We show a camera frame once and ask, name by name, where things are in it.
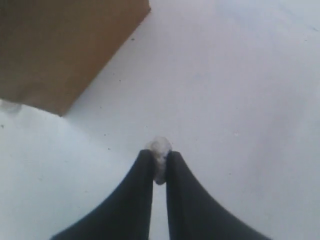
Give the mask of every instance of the white surface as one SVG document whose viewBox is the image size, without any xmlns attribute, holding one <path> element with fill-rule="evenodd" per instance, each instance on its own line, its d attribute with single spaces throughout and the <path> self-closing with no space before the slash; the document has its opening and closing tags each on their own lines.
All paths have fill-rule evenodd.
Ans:
<svg viewBox="0 0 320 240">
<path fill-rule="evenodd" d="M 65 118 L 0 113 L 0 240 L 48 239 L 99 204 L 156 135 L 275 240 L 320 239 L 320 1 L 151 0 Z M 155 186 L 151 239 L 167 240 Z"/>
</svg>

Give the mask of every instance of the white floor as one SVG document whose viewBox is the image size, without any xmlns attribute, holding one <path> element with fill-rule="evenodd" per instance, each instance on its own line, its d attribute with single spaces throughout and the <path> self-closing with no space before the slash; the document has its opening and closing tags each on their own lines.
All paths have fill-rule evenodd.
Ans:
<svg viewBox="0 0 320 240">
<path fill-rule="evenodd" d="M 92 210 L 155 135 L 275 240 L 320 239 L 320 1 L 151 0 L 65 118 L 0 112 L 0 240 L 47 240 Z M 156 186 L 152 240 L 168 240 Z"/>
</svg>

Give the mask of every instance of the brown cardboard box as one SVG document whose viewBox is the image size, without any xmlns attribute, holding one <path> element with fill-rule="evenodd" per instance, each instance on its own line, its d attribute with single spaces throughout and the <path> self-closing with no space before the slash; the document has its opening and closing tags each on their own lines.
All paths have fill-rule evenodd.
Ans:
<svg viewBox="0 0 320 240">
<path fill-rule="evenodd" d="M 0 0 L 0 99 L 65 114 L 149 11 L 148 0 Z"/>
</svg>

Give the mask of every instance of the cardboard box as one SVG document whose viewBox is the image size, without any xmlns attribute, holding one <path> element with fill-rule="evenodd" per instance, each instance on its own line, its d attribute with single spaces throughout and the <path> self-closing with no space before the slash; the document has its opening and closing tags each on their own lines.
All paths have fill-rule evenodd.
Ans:
<svg viewBox="0 0 320 240">
<path fill-rule="evenodd" d="M 0 99 L 65 114 L 149 11 L 148 0 L 0 0 Z"/>
</svg>

